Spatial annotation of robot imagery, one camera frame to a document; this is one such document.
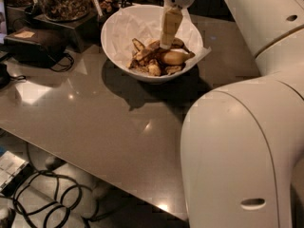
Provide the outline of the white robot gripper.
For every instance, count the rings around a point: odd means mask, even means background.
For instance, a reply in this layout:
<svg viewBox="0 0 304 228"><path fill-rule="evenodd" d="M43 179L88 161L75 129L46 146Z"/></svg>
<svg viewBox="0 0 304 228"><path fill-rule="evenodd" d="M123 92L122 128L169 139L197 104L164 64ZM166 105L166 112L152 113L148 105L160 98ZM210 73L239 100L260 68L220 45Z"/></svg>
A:
<svg viewBox="0 0 304 228"><path fill-rule="evenodd" d="M163 1L167 7L163 9L160 47L163 49L170 49L183 18L180 9L189 8L195 0Z"/></svg>

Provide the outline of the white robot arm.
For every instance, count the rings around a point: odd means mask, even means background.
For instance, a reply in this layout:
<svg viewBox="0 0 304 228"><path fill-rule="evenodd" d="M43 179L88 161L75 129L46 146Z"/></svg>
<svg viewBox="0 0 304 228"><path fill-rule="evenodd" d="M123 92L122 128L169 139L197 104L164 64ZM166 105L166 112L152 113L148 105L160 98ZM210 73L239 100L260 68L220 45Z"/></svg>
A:
<svg viewBox="0 0 304 228"><path fill-rule="evenodd" d="M304 1L224 1L260 75L206 93L184 119L189 225L292 228L292 173L304 152Z"/></svg>

